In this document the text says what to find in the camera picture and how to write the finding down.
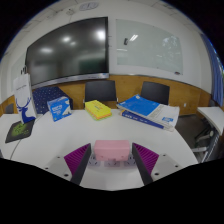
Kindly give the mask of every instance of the sticker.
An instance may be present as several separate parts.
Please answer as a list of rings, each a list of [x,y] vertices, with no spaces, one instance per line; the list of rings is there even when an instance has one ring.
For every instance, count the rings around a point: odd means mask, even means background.
[[[163,121],[166,121],[166,122],[173,121],[173,119],[172,118],[169,118],[169,117],[164,117],[162,120]]]

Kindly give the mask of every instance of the yellow box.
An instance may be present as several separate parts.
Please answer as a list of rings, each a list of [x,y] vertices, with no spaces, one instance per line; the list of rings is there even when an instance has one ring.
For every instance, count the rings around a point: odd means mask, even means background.
[[[96,119],[111,115],[111,109],[97,100],[85,103],[85,107]]]

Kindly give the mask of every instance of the black floor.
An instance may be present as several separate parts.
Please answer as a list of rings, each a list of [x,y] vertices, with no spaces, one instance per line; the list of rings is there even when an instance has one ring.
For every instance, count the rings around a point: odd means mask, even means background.
[[[195,148],[195,139],[206,125],[201,121],[201,119],[197,115],[189,115],[189,116],[180,116],[178,122],[176,124],[176,130],[180,133],[189,147]],[[202,141],[202,146],[205,146],[208,143],[208,140]],[[204,153],[194,153],[198,162],[200,163]],[[221,141],[218,141],[216,147],[214,148],[211,156],[207,161],[216,160],[224,158],[224,144]]]

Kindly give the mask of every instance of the mouse pad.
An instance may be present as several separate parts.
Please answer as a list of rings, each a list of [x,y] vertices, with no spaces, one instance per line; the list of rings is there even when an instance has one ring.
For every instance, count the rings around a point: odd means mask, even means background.
[[[22,124],[21,121],[18,121],[12,124],[7,134],[5,143],[9,143],[9,142],[30,137],[34,122],[35,122],[35,119],[25,124]]]

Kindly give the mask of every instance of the whiteboard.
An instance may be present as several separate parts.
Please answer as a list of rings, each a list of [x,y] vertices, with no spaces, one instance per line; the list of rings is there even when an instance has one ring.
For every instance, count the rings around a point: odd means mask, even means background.
[[[116,20],[116,31],[118,65],[157,68],[183,74],[178,37],[152,25],[121,19]],[[125,38],[128,38],[127,45],[124,44]]]
[[[25,66],[26,53],[13,64],[11,68],[11,91],[13,91],[13,80],[21,75],[21,70]]]

